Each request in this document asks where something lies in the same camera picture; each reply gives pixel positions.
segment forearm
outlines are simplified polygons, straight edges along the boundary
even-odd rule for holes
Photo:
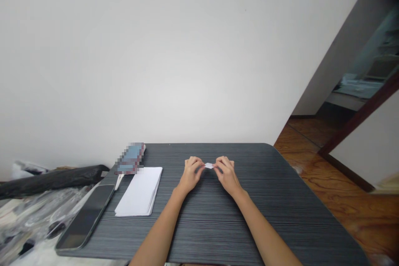
[[[158,220],[129,266],[163,266],[166,262],[180,208],[187,194],[175,188]]]
[[[245,218],[266,266],[302,265],[246,191],[238,192],[233,198]]]

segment hand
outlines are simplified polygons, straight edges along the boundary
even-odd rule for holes
[[[195,173],[195,170],[199,166],[201,168]],[[190,159],[185,161],[184,172],[176,189],[187,195],[200,180],[200,176],[204,169],[205,164],[201,159],[198,157],[190,157]]]
[[[227,157],[221,156],[216,159],[216,163],[213,166],[219,182],[222,183],[223,188],[233,198],[244,191],[238,181],[236,173],[234,172],[234,161],[230,161]]]

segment white paper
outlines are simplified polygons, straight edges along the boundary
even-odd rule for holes
[[[134,175],[115,209],[115,216],[148,216],[153,211],[162,167],[143,167]]]

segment smartphone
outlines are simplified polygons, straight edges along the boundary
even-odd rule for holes
[[[99,185],[96,187],[59,238],[55,246],[56,251],[80,249],[87,243],[114,190],[115,185]]]

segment dark gray table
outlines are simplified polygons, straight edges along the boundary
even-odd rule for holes
[[[132,176],[125,176],[88,244],[65,256],[131,259],[162,212],[189,156],[214,162],[235,161],[242,187],[304,265],[369,265],[342,225],[315,196],[280,153],[264,143],[146,144],[143,164],[162,166],[153,213],[115,217],[114,210]],[[102,184],[115,183],[116,166]],[[177,220],[169,262],[263,265],[245,220],[213,170],[205,169],[187,196]]]

